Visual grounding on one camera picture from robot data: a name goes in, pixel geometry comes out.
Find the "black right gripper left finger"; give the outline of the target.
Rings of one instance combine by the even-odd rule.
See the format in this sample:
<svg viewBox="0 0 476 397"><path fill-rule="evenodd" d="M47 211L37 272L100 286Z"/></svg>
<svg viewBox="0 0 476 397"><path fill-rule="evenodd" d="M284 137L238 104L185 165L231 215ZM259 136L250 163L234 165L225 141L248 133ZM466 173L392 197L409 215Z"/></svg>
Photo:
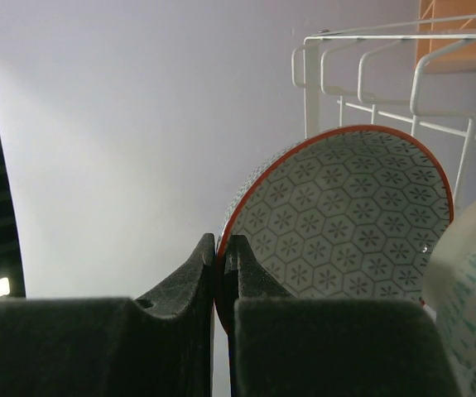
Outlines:
<svg viewBox="0 0 476 397"><path fill-rule="evenodd" d="M0 299L0 396L209 396L214 236L137 299Z"/></svg>

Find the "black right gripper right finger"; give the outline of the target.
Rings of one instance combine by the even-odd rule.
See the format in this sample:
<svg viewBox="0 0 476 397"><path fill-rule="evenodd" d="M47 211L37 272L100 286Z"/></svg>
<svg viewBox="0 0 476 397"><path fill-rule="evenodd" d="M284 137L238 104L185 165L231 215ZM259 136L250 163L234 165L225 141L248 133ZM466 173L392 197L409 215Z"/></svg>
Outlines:
<svg viewBox="0 0 476 397"><path fill-rule="evenodd" d="M429 315L386 299L298 299L229 239L223 302L234 396L457 396Z"/></svg>

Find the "blue wave hexagon bowl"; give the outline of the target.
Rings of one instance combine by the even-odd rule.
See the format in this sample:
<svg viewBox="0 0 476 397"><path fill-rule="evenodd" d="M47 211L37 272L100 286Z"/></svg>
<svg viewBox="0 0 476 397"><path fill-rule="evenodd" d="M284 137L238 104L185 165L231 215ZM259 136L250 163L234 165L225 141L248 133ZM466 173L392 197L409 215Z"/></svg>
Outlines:
<svg viewBox="0 0 476 397"><path fill-rule="evenodd" d="M338 127L249 175L224 215L216 279L241 235L297 298L421 303L430 254L453 217L447 175L420 141L391 127Z"/></svg>

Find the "white teal patterned bowl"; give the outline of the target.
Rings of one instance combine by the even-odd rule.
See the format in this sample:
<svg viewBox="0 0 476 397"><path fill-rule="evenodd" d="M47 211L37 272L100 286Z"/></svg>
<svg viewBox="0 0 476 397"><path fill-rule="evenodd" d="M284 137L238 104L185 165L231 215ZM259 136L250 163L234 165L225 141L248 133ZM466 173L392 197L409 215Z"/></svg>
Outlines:
<svg viewBox="0 0 476 397"><path fill-rule="evenodd" d="M422 282L422 298L464 396L476 396L476 201L445 229Z"/></svg>

